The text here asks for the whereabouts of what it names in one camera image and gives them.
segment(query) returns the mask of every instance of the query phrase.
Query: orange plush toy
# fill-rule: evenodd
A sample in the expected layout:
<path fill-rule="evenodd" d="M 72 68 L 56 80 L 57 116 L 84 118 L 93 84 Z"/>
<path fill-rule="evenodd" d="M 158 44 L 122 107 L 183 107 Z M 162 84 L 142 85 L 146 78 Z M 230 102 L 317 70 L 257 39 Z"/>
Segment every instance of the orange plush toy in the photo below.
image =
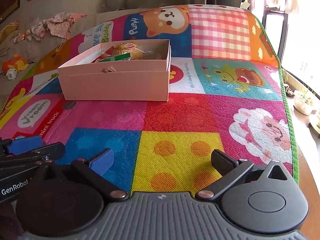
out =
<path fill-rule="evenodd" d="M 27 64 L 27 60 L 16 54 L 13 59 L 3 62 L 2 72 L 7 73 L 10 68 L 15 68 L 17 72 L 19 72 L 21 70 L 25 70 L 28 66 L 29 64 Z"/>

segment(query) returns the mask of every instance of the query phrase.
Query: orange polka dot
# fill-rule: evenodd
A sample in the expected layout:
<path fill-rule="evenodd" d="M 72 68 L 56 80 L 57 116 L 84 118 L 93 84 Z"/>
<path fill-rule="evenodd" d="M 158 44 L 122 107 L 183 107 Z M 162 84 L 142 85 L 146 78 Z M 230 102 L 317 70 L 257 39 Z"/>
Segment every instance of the orange polka dot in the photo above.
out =
<path fill-rule="evenodd" d="M 196 98 L 185 98 L 184 101 L 189 104 L 189 105 L 198 105 L 199 104 L 199 100 Z"/>
<path fill-rule="evenodd" d="M 199 114 L 192 114 L 188 116 L 188 120 L 192 124 L 202 124 L 204 118 Z"/>
<path fill-rule="evenodd" d="M 199 173 L 196 176 L 194 181 L 194 186 L 196 190 L 199 191 L 205 187 L 208 187 L 214 181 L 216 181 L 216 178 L 213 174 L 209 172 L 203 172 L 203 173 Z"/>
<path fill-rule="evenodd" d="M 157 192 L 173 191 L 176 186 L 176 179 L 168 173 L 158 173 L 150 181 L 151 187 Z"/>
<path fill-rule="evenodd" d="M 206 142 L 197 141 L 191 144 L 191 152 L 198 157 L 206 157 L 211 154 L 211 147 Z"/>
<path fill-rule="evenodd" d="M 153 150 L 155 151 L 156 154 L 162 157 L 166 157 L 171 154 L 174 154 L 174 152 L 176 151 L 176 147 L 172 142 L 160 141 L 156 143 Z"/>
<path fill-rule="evenodd" d="M 172 123 L 173 120 L 174 120 L 174 117 L 172 116 L 172 114 L 161 114 L 157 118 L 157 121 L 162 124 Z"/>

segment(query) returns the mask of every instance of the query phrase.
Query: ribbed gray surface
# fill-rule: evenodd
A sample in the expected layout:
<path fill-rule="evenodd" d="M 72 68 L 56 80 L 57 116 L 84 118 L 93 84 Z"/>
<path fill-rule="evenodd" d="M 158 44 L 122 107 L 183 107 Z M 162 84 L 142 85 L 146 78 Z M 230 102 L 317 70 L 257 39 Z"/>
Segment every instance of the ribbed gray surface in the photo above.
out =
<path fill-rule="evenodd" d="M 25 233 L 23 240 L 48 239 Z M 249 235 L 230 225 L 212 203 L 190 193 L 134 193 L 113 203 L 101 218 L 79 234 L 55 240 L 306 240 L 298 231 L 286 236 Z"/>

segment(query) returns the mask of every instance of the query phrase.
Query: yellow square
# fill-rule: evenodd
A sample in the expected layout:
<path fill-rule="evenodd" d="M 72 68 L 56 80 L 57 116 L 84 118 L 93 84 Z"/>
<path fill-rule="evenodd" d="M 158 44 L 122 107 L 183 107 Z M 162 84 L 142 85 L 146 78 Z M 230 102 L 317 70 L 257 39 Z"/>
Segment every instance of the yellow square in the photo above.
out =
<path fill-rule="evenodd" d="M 211 165 L 214 149 L 223 151 L 218 133 L 142 131 L 132 191 L 194 195 L 221 178 Z"/>

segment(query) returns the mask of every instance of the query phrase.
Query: puppy illustration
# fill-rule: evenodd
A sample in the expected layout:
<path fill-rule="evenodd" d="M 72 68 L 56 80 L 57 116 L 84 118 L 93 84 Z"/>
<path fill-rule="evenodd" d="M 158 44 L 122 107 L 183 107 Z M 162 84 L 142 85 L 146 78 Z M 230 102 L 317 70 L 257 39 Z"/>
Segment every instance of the puppy illustration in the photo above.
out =
<path fill-rule="evenodd" d="M 183 33 L 190 22 L 188 6 L 186 5 L 157 8 L 140 15 L 143 15 L 144 23 L 148 27 L 148 37 L 154 37 L 161 33 Z"/>

